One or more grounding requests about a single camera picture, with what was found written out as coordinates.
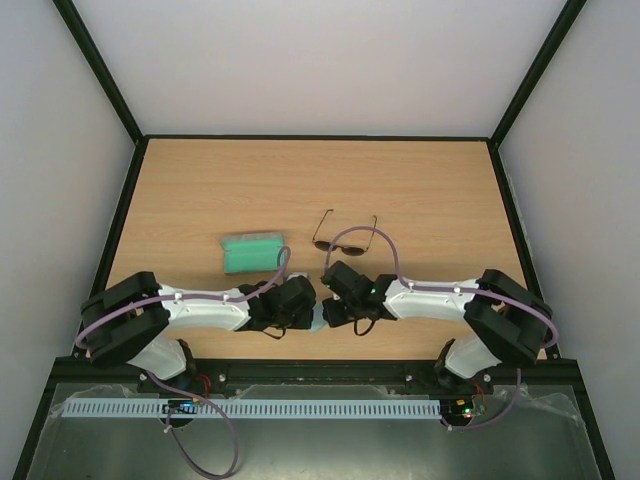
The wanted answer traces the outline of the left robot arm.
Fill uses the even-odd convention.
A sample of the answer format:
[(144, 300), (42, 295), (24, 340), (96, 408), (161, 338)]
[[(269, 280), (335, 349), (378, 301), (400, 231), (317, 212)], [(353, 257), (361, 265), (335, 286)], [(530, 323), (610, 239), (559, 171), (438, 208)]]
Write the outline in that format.
[(179, 389), (197, 367), (188, 342), (168, 336), (186, 329), (259, 332), (312, 330), (321, 309), (305, 274), (242, 284), (225, 291), (184, 290), (139, 272), (81, 306), (76, 345), (96, 368), (128, 364)]

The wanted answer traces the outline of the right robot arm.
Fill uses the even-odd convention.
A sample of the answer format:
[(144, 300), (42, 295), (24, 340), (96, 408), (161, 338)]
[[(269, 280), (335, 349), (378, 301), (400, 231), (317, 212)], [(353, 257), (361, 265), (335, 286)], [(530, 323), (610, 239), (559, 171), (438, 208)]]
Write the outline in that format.
[(503, 363), (533, 366), (539, 351), (558, 338), (551, 307), (496, 269), (485, 270), (478, 279), (452, 283), (408, 280), (398, 274), (371, 280), (337, 261), (321, 281), (332, 293), (322, 302), (330, 327), (362, 319), (376, 323), (431, 318), (467, 324), (471, 333), (447, 341), (434, 366), (434, 381), (450, 392)]

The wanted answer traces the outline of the grey glasses case green lining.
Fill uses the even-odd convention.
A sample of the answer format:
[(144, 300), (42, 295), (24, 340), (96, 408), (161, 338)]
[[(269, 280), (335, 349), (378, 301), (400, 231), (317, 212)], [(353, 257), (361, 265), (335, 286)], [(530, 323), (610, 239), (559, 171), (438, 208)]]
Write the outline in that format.
[(276, 271), (288, 257), (284, 236), (279, 232), (227, 235), (220, 239), (220, 245), (227, 275)]

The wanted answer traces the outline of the light blue cleaning cloth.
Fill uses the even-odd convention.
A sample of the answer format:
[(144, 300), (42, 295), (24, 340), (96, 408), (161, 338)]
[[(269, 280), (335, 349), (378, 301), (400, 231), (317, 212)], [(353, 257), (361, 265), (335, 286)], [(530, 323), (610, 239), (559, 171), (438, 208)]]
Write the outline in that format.
[(328, 327), (328, 322), (324, 319), (323, 309), (319, 305), (317, 305), (312, 310), (312, 321), (311, 321), (311, 325), (309, 327), (308, 332), (317, 333), (320, 330), (327, 327)]

